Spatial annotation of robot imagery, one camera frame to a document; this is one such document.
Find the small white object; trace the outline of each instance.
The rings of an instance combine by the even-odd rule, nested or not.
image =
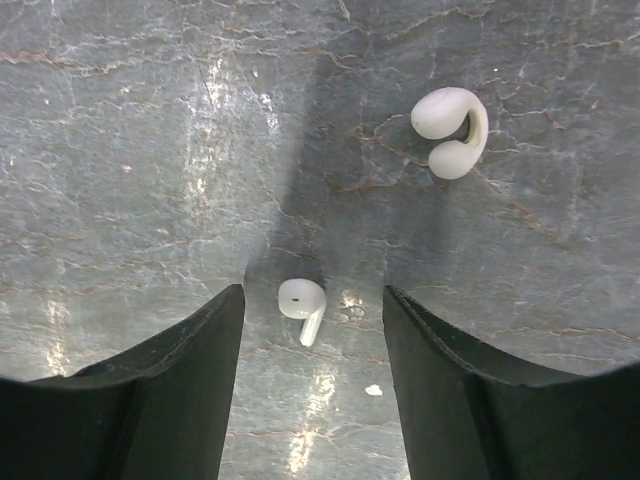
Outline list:
[[[471,171],[487,144],[489,117],[480,99],[464,88],[441,88],[420,100],[411,111],[411,125],[418,134],[438,140],[453,134],[469,115],[469,138],[438,145],[429,154],[434,175],[455,180]]]
[[[304,319],[300,343],[310,347],[316,339],[327,310],[327,294],[320,285],[304,278],[293,278],[280,285],[278,306],[285,317]]]
[[[382,389],[380,388],[380,385],[376,385],[375,383],[373,385],[369,385],[367,388],[364,389],[364,391],[367,392],[367,394],[371,395],[372,397],[382,396]]]

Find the white earbud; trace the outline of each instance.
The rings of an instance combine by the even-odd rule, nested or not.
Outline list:
[[[285,317],[305,319],[300,343],[313,345],[327,310],[327,294],[322,287],[304,278],[287,280],[278,290],[278,306]]]
[[[420,100],[411,111],[411,125],[418,134],[438,140],[453,134],[469,115],[469,138],[438,145],[429,154],[434,175],[455,180],[471,171],[480,159],[489,136],[489,117],[480,99],[464,88],[441,88]]]

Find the earphone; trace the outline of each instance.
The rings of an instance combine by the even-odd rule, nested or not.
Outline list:
[[[285,317],[305,320],[300,343],[313,345],[327,310],[327,294],[322,287],[304,278],[287,280],[278,289],[278,307]]]
[[[489,136],[487,109],[469,90],[446,87],[422,98],[411,111],[411,125],[429,140],[453,134],[467,115],[470,119],[467,140],[444,142],[429,154],[429,168],[437,177],[455,180],[469,173],[478,162]]]

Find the white spot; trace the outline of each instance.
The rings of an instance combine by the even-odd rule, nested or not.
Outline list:
[[[369,385],[367,388],[364,389],[364,391],[367,392],[367,394],[371,395],[372,397],[382,396],[382,389],[380,388],[380,385],[376,385],[375,383],[373,385]]]

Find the wireless earbud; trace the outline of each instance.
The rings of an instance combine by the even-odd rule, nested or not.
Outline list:
[[[438,145],[429,154],[434,175],[455,180],[471,171],[480,159],[489,136],[489,117],[480,99],[464,88],[441,88],[420,100],[411,111],[411,125],[418,134],[438,140],[453,134],[469,115],[469,137]]]
[[[285,317],[305,319],[300,343],[310,347],[327,310],[327,294],[317,283],[304,278],[287,280],[278,290],[278,307]]]

